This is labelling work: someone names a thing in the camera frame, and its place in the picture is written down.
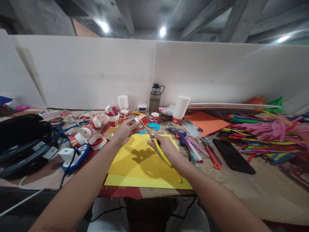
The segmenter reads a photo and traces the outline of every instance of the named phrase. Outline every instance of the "yellow paper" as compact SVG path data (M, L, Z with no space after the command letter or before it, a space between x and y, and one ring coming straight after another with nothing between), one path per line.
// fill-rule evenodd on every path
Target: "yellow paper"
M160 180L171 183L181 183L181 178L174 168L170 168L147 141L151 140L148 134L135 134L119 150L108 173L131 176L151 180Z
M104 185L162 189L192 189L191 185L185 178L181 177L181 179L183 180L183 183L169 183L166 181L108 174Z

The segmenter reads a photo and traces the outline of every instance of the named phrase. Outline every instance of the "table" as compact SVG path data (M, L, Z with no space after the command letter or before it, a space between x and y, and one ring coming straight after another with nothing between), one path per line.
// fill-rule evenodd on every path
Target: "table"
M169 134L166 130L169 126L168 122L166 121L160 124L161 132L163 134ZM101 133L104 133L109 127L106 124L103 126L104 128ZM177 126L176 128L185 131L183 126ZM151 130L151 133L160 134L159 131L155 130ZM198 151L204 160L204 163L200 164L201 170L232 191L261 219L281 223L309 225L309 189L307 187L290 179L279 168L269 165L261 158L255 158L250 163L257 172L255 175L233 171L226 165L217 148L213 144L211 146L223 161L224 168L221 170L214 169L211 160ZM187 151L183 147L180 147L179 150L182 155L187 156ZM92 150L85 163L98 151ZM29 188L59 189L63 176L63 170L61 169L62 163L63 159L60 156L56 156L40 171L28 176L23 182L23 186ZM66 177L64 184L72 176ZM0 187L18 187L19 182L20 180L7 181L0 179ZM194 194L193 190L102 186L99 196L113 198L153 198L192 194Z

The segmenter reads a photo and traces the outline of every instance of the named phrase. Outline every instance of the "red paper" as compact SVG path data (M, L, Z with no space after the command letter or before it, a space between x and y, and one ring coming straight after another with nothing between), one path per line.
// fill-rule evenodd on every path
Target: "red paper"
M192 122L194 126L197 126L203 130L203 132L199 134L202 137L220 130L230 124L229 122L223 121L203 112L185 115L184 118Z

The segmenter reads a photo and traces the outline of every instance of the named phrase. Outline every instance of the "black phone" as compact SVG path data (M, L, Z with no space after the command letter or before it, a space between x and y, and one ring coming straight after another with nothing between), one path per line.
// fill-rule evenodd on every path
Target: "black phone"
M216 145L217 149L231 169L251 175L256 173L253 167L248 164L248 162L230 142L214 139L213 143Z

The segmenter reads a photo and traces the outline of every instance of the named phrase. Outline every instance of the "hand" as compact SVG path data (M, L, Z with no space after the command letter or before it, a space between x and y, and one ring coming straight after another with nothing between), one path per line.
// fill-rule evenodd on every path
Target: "hand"
M143 130L139 128L140 124L141 123L136 122L134 118L125 121L119 126L111 140L116 141L120 146L123 146L129 141L132 135L143 132Z
M181 158L182 155L179 153L177 148L172 143L171 139L169 137L160 136L158 134L155 134L154 137L158 141L158 144L160 145L161 150L165 154L166 158L171 162L172 166L175 166L175 162L178 158ZM159 154L154 142L147 141L147 143Z

